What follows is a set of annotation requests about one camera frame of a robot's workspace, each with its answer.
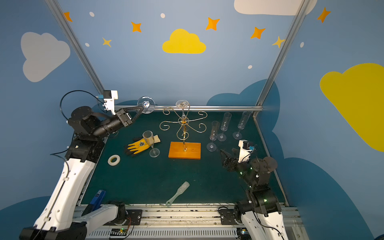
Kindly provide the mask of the aluminium post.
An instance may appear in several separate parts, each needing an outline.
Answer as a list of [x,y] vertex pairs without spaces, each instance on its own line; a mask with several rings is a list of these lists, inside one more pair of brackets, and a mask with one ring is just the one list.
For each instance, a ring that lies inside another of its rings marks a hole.
[[264,87],[262,88],[262,91],[258,97],[256,107],[260,107],[261,110],[254,111],[253,112],[253,119],[256,120],[257,115],[259,112],[263,110],[263,104],[268,96],[268,93],[270,92],[273,83],[275,82],[279,71],[284,63],[284,60],[290,50],[291,45],[293,44],[295,37],[306,17],[307,9],[309,9],[310,3],[312,1],[310,0],[304,0],[299,5],[299,9],[292,21],[292,24],[288,30],[288,33],[286,35],[286,40],[283,42],[283,46],[280,48],[277,59],[273,65],[273,68],[269,74],[269,77],[266,80],[266,83],[264,84]]
[[71,44],[73,50],[75,51],[77,57],[79,58],[83,67],[85,68],[87,74],[89,75],[91,81],[93,82],[94,86],[96,87],[98,93],[100,95],[103,95],[104,91],[106,89],[103,86],[100,78],[98,77],[95,69],[93,68],[89,58],[87,57],[85,50],[83,49],[80,41],[78,40],[74,30],[70,26],[69,21],[66,19],[65,14],[64,14],[59,2],[58,1],[45,1],[45,3],[47,4],[52,15],[55,17],[57,23],[59,24],[60,28],[62,29],[62,31],[63,31],[64,35],[66,36],[66,38],[68,39],[69,43]]

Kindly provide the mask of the brown round disc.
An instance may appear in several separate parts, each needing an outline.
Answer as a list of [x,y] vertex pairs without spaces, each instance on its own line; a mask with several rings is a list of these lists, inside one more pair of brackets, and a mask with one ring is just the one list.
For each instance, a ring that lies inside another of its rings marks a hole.
[[278,167],[277,161],[272,157],[265,157],[262,159],[263,172],[273,172]]

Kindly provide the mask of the right aluminium post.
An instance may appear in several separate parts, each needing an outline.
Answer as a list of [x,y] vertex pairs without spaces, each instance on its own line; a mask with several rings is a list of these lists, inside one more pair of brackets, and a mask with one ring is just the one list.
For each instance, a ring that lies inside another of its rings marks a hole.
[[261,110],[254,111],[253,112],[253,119],[256,120],[257,115],[259,112],[263,110],[263,104],[268,96],[268,93],[270,92],[273,83],[275,82],[279,71],[284,63],[284,60],[290,50],[291,45],[293,44],[295,37],[306,17],[307,9],[309,9],[310,3],[312,1],[310,0],[304,0],[299,5],[299,9],[292,21],[292,24],[288,30],[288,33],[286,35],[286,40],[283,42],[283,46],[280,48],[277,59],[273,65],[273,68],[269,74],[269,77],[266,80],[266,83],[264,84],[264,87],[262,88],[262,91],[258,97],[256,107],[260,107]]

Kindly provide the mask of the clear glass top back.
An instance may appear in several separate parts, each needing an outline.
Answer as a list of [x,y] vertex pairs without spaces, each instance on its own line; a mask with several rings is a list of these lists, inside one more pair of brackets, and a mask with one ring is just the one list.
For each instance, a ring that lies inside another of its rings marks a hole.
[[182,116],[187,116],[190,110],[190,103],[187,100],[178,100],[176,107],[182,110]]

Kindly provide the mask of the white tape roll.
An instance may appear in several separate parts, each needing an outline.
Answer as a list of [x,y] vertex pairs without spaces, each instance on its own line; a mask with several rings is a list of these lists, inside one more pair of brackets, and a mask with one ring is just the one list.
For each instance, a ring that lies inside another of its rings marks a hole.
[[118,165],[121,161],[121,157],[119,155],[112,155],[108,159],[108,164],[112,167]]

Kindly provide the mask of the back horizontal aluminium bar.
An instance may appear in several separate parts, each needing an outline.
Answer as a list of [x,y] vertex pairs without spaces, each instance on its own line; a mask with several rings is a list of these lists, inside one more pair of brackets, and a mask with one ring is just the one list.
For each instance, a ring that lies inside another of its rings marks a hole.
[[[122,109],[122,108],[131,108],[135,107],[134,105],[115,105],[115,109]],[[163,109],[166,108],[173,108],[176,111],[181,111],[181,108],[178,108],[176,106],[159,106],[156,105],[154,111],[163,111]],[[243,111],[249,111],[249,112],[261,112],[263,111],[262,106],[190,106],[190,111],[198,112],[198,111],[205,111],[205,112],[243,112]]]

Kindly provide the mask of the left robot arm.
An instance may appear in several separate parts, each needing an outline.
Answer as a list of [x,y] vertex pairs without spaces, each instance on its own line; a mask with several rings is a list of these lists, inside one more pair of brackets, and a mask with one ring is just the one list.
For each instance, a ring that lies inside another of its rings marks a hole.
[[95,113],[87,106],[72,112],[68,123],[76,137],[63,158],[62,175],[35,224],[21,231],[21,240],[84,240],[108,222],[124,223],[127,220],[122,202],[112,202],[77,219],[73,216],[83,187],[104,149],[104,138],[133,124],[149,109],[141,104],[119,109],[110,117]]

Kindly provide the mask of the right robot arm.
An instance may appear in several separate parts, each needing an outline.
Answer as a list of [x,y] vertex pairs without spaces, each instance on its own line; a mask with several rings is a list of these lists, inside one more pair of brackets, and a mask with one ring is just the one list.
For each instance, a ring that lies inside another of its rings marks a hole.
[[237,202],[235,214],[252,240],[287,240],[280,202],[269,186],[271,173],[278,163],[272,157],[254,158],[240,163],[230,153],[220,150],[223,167],[237,172],[246,182],[247,200]]

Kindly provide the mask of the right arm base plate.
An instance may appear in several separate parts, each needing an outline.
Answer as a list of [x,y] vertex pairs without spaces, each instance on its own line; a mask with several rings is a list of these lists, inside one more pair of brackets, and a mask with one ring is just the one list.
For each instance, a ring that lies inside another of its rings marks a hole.
[[221,225],[242,225],[240,212],[236,209],[219,208]]

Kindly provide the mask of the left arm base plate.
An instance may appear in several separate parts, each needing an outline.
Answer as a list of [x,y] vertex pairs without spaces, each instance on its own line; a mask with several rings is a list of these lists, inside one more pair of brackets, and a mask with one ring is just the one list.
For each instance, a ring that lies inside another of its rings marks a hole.
[[142,210],[128,209],[122,217],[117,217],[116,219],[107,222],[105,226],[138,226],[141,223],[142,214]]

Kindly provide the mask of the clear glass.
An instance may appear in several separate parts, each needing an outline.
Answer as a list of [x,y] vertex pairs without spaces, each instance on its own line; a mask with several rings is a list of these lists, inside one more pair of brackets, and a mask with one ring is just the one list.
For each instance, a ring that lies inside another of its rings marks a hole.
[[232,114],[230,112],[224,113],[222,124],[221,124],[221,133],[218,134],[218,141],[224,142],[227,139],[227,136],[225,135],[225,132],[229,128],[229,124],[232,118]]
[[176,107],[182,110],[182,116],[187,116],[190,110],[190,103],[187,100],[178,100]]
[[242,116],[241,116],[240,121],[238,123],[238,130],[233,133],[233,138],[235,140],[241,140],[242,139],[241,130],[243,130],[245,128],[250,116],[251,116],[251,112],[249,112],[249,111],[244,111],[242,113]]
[[214,143],[214,141],[217,140],[219,125],[220,125],[220,123],[218,121],[213,121],[212,122],[212,129],[211,129],[211,134],[210,134],[211,142],[207,144],[207,150],[209,152],[215,152],[216,149],[217,149],[217,146]]
[[160,150],[154,147],[155,137],[152,131],[145,131],[143,133],[143,138],[146,143],[151,147],[150,156],[152,158],[157,158],[160,155]]
[[156,108],[155,101],[148,96],[141,97],[137,102],[137,106],[143,107],[143,114],[150,114]]

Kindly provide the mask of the orange wooden rack base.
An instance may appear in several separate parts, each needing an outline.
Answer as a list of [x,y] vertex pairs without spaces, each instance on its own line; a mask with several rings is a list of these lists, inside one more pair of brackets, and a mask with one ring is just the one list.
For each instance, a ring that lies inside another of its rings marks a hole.
[[170,159],[200,160],[201,143],[171,142],[168,157]]

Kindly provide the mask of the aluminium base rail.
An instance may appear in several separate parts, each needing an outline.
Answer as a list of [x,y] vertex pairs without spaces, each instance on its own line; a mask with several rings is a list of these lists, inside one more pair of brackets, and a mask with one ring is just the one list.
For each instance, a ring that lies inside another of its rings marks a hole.
[[234,209],[231,203],[131,204],[126,210],[142,210],[138,226],[101,226],[88,240],[244,240],[250,238],[245,226],[221,225],[219,208]]

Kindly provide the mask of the yellow work glove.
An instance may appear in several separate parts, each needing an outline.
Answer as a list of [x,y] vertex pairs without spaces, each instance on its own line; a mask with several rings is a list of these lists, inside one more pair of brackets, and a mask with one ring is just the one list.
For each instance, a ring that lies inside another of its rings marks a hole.
[[[161,140],[158,135],[155,135],[155,144],[160,143]],[[143,137],[133,138],[133,143],[125,146],[125,154],[127,156],[135,156],[138,155],[147,149],[151,149],[151,147],[146,143]]]

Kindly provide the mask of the left aluminium post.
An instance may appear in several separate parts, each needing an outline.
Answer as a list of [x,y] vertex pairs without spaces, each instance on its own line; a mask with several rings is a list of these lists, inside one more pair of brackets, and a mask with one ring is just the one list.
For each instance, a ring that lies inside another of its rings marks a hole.
[[79,58],[83,67],[85,68],[87,74],[89,75],[91,81],[93,82],[94,86],[96,87],[98,93],[100,95],[103,95],[104,91],[106,89],[103,86],[100,78],[98,77],[95,69],[93,68],[89,58],[87,57],[85,50],[83,49],[80,41],[78,40],[74,30],[70,26],[69,21],[66,19],[65,14],[64,14],[59,2],[58,1],[45,1],[45,3],[47,4],[52,15],[55,17],[57,23],[59,24],[60,28],[62,29],[62,31],[63,31],[64,35],[66,36],[66,38],[68,39],[69,43],[71,44],[73,50],[75,51],[77,57]]

